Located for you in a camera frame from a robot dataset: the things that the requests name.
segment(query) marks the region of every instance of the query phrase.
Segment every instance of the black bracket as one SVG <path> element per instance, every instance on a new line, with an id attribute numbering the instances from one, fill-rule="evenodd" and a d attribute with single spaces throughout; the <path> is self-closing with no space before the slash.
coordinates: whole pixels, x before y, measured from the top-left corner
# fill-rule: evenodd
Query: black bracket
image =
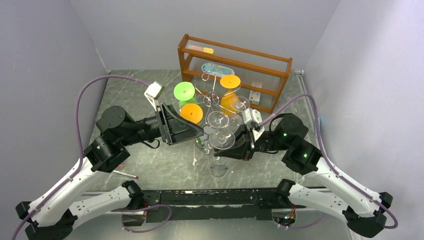
<path id="1" fill-rule="evenodd" d="M 129 197 L 131 198 L 131 201 L 129 202 L 128 206 L 126 206 L 129 210 L 135 210 L 135 209 L 142 209 L 144 208 L 144 192 L 139 187 L 139 185 L 131 180 L 131 181 L 125 181 L 122 183 L 122 187 L 126 188 L 128 191 Z"/>
<path id="2" fill-rule="evenodd" d="M 393 197 L 387 192 L 380 193 L 381 204 L 386 208 L 392 205 Z M 374 216 L 359 217 L 355 211 L 348 206 L 342 213 L 347 220 L 347 226 L 355 233 L 366 238 L 373 238 L 381 232 L 387 221 L 387 217 L 383 215 L 385 211 L 380 207 L 374 211 Z"/>
<path id="3" fill-rule="evenodd" d="M 277 188 L 274 190 L 275 199 L 281 206 L 289 206 L 290 208 L 293 206 L 293 203 L 290 202 L 290 189 L 296 183 L 292 180 L 283 179 L 279 182 Z"/>
<path id="4" fill-rule="evenodd" d="M 312 143 L 296 136 L 281 161 L 293 172 L 305 175 L 318 170 L 321 156 L 321 151 Z"/>

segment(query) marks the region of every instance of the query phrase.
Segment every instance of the yellow disc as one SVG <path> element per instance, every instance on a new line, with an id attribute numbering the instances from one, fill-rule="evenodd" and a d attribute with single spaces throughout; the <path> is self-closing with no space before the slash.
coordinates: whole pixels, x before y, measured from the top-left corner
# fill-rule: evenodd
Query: yellow disc
<path id="1" fill-rule="evenodd" d="M 242 81 L 236 75 L 225 75 L 221 77 L 221 80 L 219 82 L 221 83 L 221 86 L 226 89 L 235 89 L 240 85 Z"/>
<path id="2" fill-rule="evenodd" d="M 195 103 L 188 103 L 182 106 L 179 115 L 185 120 L 198 124 L 203 118 L 203 110 Z"/>

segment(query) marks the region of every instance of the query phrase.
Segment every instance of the yellow object on shelf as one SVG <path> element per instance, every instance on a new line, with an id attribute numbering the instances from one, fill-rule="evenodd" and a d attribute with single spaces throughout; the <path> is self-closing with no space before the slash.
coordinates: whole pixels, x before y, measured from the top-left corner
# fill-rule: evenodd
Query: yellow object on shelf
<path id="1" fill-rule="evenodd" d="M 202 47 L 202 46 L 196 46 L 196 45 L 189 44 L 189 45 L 187 45 L 187 48 L 191 49 L 191 50 L 204 52 L 204 53 L 207 53 L 207 54 L 214 54 L 214 49 L 209 48 L 209 47 Z"/>
<path id="2" fill-rule="evenodd" d="M 198 124 L 203 118 L 203 110 L 195 103 L 188 103 L 182 106 L 179 115 L 185 120 Z"/>

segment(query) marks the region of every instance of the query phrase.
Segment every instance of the white panel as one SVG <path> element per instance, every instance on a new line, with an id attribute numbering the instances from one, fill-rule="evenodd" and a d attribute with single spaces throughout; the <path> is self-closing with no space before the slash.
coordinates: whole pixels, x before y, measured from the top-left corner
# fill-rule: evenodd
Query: white panel
<path id="1" fill-rule="evenodd" d="M 106 64 L 179 69 L 184 34 L 293 58 L 304 69 L 340 0 L 71 0 Z"/>
<path id="2" fill-rule="evenodd" d="M 424 236 L 423 12 L 422 0 L 342 0 L 305 69 L 331 160 L 393 195 L 399 227 L 378 240 Z"/>

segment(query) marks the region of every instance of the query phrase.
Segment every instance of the wooden rack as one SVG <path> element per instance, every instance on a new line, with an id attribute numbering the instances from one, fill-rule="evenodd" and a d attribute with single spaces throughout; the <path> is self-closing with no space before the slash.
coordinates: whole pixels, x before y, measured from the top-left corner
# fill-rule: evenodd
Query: wooden rack
<path id="1" fill-rule="evenodd" d="M 188 49 L 195 45 L 211 48 L 213 54 Z M 178 45 L 178 58 L 181 77 L 191 82 L 194 76 L 201 77 L 204 63 L 215 63 L 234 70 L 241 79 L 241 87 L 272 96 L 271 106 L 255 105 L 253 109 L 272 113 L 290 75 L 292 58 L 284 58 L 185 34 Z"/>

